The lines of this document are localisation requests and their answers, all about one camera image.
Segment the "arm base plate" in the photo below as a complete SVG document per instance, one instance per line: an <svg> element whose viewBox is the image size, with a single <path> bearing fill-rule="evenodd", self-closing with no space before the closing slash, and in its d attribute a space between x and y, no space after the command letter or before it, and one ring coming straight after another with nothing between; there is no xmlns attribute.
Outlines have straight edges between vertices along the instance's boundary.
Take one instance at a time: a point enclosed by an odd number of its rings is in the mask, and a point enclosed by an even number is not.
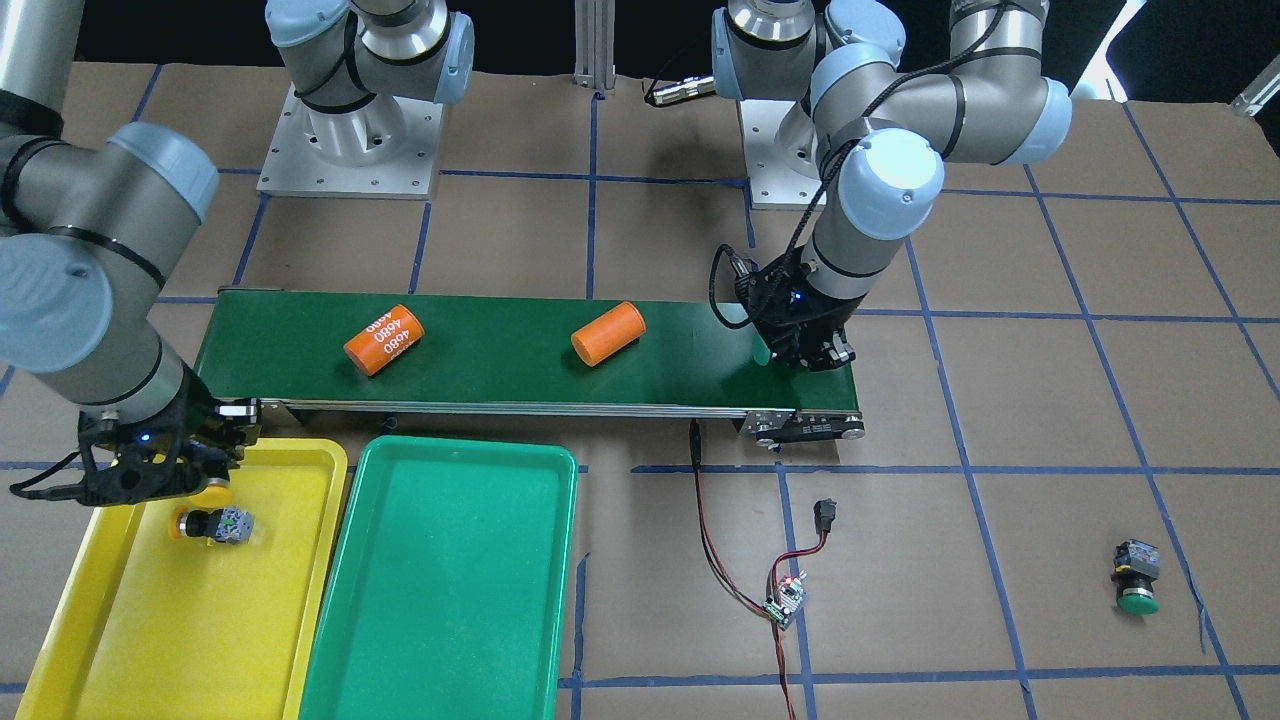
<svg viewBox="0 0 1280 720"><path fill-rule="evenodd" d="M755 205L799 210L818 193L820 174L852 142L827 193L854 213L905 217L938 186L937 156L919 135L881 118L855 118L820 136L796 102L746 100L739 105Z"/></svg>
<svg viewBox="0 0 1280 720"><path fill-rule="evenodd" d="M348 114L325 114L288 88L257 190L273 197L426 201L445 115L442 104L387 95Z"/></svg>

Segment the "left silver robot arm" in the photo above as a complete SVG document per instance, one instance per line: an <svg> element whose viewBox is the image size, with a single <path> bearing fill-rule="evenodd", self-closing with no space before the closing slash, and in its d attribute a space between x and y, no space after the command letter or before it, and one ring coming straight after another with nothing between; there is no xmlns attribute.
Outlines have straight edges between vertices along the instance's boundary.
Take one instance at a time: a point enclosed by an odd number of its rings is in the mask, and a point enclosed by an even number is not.
<svg viewBox="0 0 1280 720"><path fill-rule="evenodd" d="M750 270L727 246L759 364L828 372L845 327L925 223L947 163L1034 164L1062 145L1068 87L1042 69L1047 1L954 1L950 54L904 72L905 28L879 1L731 1L714 12L712 72L735 101L790 101L812 127L819 182L785 251Z"/></svg>

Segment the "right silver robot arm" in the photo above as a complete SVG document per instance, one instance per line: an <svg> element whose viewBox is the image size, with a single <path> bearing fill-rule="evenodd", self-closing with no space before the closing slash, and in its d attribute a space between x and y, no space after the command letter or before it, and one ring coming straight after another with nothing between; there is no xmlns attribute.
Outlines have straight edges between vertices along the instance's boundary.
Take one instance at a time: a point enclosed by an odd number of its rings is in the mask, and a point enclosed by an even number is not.
<svg viewBox="0 0 1280 720"><path fill-rule="evenodd" d="M221 401L148 313L219 186L186 136L133 120L101 149L61 133L81 1L3 4L3 361L78 411L83 475L10 487L88 507L193 496L230 501L232 470L259 437L255 398ZM270 1L271 42L320 152L365 164L399 141L398 97L456 104L475 28L443 1Z"/></svg>

